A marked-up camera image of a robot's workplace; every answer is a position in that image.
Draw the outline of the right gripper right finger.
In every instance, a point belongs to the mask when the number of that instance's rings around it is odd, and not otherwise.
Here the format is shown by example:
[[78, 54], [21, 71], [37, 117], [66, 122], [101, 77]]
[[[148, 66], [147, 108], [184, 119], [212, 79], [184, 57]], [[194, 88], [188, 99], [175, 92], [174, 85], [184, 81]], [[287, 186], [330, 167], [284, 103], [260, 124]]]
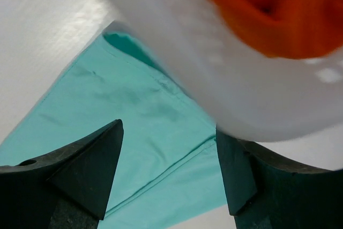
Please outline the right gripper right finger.
[[342, 228], [342, 170], [329, 171], [216, 130], [237, 228]]

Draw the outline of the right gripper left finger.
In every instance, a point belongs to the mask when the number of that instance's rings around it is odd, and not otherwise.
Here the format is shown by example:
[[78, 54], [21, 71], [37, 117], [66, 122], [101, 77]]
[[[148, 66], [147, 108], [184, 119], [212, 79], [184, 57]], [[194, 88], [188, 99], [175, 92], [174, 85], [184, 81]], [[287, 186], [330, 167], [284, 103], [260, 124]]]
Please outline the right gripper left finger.
[[15, 166], [1, 167], [1, 228], [97, 228], [123, 141], [115, 120]]

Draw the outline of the teal t shirt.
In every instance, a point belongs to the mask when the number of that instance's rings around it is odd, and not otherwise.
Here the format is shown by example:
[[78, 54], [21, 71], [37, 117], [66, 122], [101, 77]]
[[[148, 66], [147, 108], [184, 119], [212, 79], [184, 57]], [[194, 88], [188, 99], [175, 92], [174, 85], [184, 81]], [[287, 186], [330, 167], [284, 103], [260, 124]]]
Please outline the teal t shirt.
[[1, 144], [15, 165], [109, 122], [124, 138], [100, 228], [168, 228], [225, 204], [215, 124], [127, 34], [99, 35]]

